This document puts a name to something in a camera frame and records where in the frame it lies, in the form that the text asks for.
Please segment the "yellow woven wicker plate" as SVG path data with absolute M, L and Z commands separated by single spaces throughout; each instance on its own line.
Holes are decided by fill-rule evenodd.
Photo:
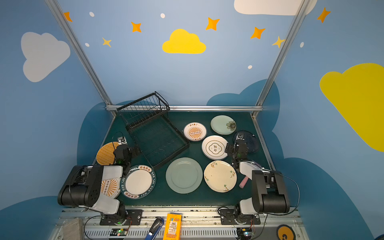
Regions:
M 97 163 L 102 166 L 112 165 L 115 161 L 114 151 L 118 145 L 118 142 L 110 142 L 103 145 L 96 155 Z

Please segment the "white plate orange sunburst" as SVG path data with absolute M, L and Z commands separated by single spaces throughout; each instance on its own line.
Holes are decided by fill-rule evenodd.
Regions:
M 189 123 L 185 126 L 184 135 L 189 141 L 198 142 L 207 136 L 206 127 L 197 122 Z

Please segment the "large plain green plate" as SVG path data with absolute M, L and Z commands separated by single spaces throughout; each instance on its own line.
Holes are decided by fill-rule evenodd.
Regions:
M 201 165 L 191 158 L 174 160 L 167 168 L 166 181 L 168 186 L 178 194 L 194 192 L 203 180 Z

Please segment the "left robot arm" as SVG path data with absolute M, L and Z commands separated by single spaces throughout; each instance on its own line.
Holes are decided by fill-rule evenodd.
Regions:
M 140 155 L 140 148 L 135 145 L 118 145 L 115 148 L 115 160 L 109 166 L 74 166 L 58 194 L 58 204 L 67 207 L 82 207 L 102 216 L 104 226 L 122 226 L 127 221 L 133 223 L 124 204 L 101 193 L 102 182 L 120 179 L 128 174 L 132 159 Z

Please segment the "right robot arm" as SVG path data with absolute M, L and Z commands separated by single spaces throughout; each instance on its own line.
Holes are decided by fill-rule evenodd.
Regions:
M 286 215 L 290 212 L 290 200 L 279 171 L 267 170 L 248 159 L 245 140 L 227 144 L 225 152 L 232 156 L 232 166 L 240 174 L 252 181 L 251 197 L 241 200 L 234 209 L 234 218 L 241 222 L 255 214 Z

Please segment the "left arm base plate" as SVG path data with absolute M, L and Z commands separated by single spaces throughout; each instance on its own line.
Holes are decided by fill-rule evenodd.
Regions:
M 143 210 L 128 209 L 114 215 L 102 215 L 101 226 L 139 226 L 142 219 Z

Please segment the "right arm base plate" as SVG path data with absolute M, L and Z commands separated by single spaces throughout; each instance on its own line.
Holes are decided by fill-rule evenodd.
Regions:
M 260 225 L 261 221 L 259 216 L 243 215 L 237 213 L 235 209 L 219 208 L 218 214 L 220 216 L 222 225 Z

